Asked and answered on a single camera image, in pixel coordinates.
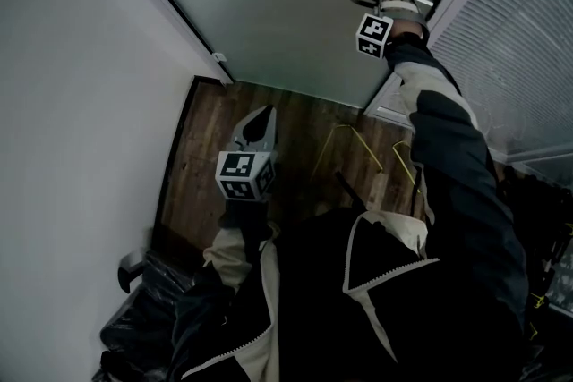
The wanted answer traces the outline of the black stand with yellow marks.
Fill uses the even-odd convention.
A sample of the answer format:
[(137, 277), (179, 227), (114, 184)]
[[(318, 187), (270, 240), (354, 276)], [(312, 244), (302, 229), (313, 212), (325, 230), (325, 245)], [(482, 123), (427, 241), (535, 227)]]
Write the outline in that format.
[(537, 343), (546, 328), (555, 267), (573, 240), (573, 192), (512, 166), (503, 168), (500, 192), (526, 252), (529, 294), (525, 336)]

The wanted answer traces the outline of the person's right forearm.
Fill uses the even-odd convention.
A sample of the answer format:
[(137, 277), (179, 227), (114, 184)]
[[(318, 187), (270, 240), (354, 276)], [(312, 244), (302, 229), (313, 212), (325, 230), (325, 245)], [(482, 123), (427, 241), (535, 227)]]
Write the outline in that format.
[(400, 95), (414, 127), (412, 159), (474, 191), (494, 189), (491, 157), (471, 108), (421, 38), (405, 33), (385, 51), (403, 81)]

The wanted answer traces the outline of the person's left forearm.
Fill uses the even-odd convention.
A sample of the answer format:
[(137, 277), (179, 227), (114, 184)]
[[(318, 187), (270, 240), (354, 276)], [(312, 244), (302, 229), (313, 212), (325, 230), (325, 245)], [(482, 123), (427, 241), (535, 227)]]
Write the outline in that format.
[(268, 210), (267, 201), (228, 200), (218, 233), (203, 252), (204, 266), (212, 266), (222, 283), (235, 291), (259, 262), (261, 246), (278, 236)]

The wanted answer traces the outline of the plastic-wrapped black office chair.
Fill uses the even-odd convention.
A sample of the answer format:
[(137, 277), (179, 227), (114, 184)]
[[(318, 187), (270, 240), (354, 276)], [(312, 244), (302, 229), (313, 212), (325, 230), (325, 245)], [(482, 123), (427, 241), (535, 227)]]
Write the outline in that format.
[(104, 351), (91, 382), (167, 382), (175, 306), (192, 284), (193, 274), (147, 252), (141, 283), (99, 333)]

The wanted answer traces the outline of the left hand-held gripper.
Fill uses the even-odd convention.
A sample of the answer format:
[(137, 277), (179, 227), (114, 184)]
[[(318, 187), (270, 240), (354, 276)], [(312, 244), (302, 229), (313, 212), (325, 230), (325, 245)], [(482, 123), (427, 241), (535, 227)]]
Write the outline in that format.
[(277, 109), (263, 106), (234, 128), (219, 152), (215, 180), (227, 200), (266, 201), (277, 172)]

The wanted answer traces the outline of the person's torso in dark jacket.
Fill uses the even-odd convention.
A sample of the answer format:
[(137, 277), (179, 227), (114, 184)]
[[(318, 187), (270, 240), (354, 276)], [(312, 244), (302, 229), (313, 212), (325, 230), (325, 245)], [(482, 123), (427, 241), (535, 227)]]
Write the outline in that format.
[(397, 236), (350, 208), (266, 241), (240, 288), (204, 266), (167, 382), (518, 382), (524, 252), (496, 185), (422, 170), (434, 220)]

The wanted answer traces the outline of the person's right hand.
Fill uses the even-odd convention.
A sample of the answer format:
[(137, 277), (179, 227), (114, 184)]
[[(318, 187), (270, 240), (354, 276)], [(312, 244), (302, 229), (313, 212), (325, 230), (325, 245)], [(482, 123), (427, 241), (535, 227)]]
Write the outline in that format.
[(394, 20), (389, 33), (391, 40), (398, 39), (406, 34), (414, 35), (420, 39), (425, 39), (423, 26), (416, 21)]

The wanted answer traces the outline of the black baseboard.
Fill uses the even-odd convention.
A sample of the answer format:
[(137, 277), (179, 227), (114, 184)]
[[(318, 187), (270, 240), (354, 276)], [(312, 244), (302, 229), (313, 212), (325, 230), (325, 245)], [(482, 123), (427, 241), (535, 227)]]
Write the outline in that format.
[(195, 94), (201, 84), (209, 84), (214, 85), (219, 88), (224, 88), (226, 84), (224, 82), (207, 78), (204, 76), (195, 75), (192, 78), (190, 88), (187, 92), (186, 98), (184, 100), (184, 104), (177, 122), (177, 126), (175, 129), (174, 138), (171, 144), (171, 148), (169, 150), (169, 155), (167, 158), (167, 164), (163, 176), (163, 181), (160, 188), (160, 193), (158, 195), (158, 205), (156, 210), (156, 215), (154, 219), (154, 224), (152, 229), (150, 230), (150, 242), (149, 246), (151, 249), (157, 248), (160, 244), (161, 237), (163, 230), (162, 227), (162, 216), (165, 209), (166, 201), (167, 201), (167, 192), (170, 184), (171, 174), (173, 171), (176, 153), (179, 147), (180, 140), (183, 136), (184, 132), (184, 125), (187, 119), (187, 115), (189, 114), (192, 108), (192, 102), (194, 100)]

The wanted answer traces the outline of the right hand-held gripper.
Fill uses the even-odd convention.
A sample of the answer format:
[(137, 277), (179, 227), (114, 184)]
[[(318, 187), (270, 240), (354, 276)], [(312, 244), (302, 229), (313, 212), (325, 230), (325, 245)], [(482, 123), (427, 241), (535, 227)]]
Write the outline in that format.
[(426, 21), (419, 13), (415, 0), (380, 0), (380, 10), (366, 13), (355, 33), (356, 50), (381, 59), (385, 49), (398, 39), (391, 40), (389, 33), (394, 20), (409, 20), (420, 23), (426, 34), (423, 43), (429, 38)]

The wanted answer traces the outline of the glass partition with white blinds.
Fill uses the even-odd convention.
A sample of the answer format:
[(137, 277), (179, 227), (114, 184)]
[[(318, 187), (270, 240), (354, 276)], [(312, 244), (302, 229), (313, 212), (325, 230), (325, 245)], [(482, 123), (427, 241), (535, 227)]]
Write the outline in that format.
[(497, 160), (573, 155), (573, 0), (438, 0), (428, 25)]

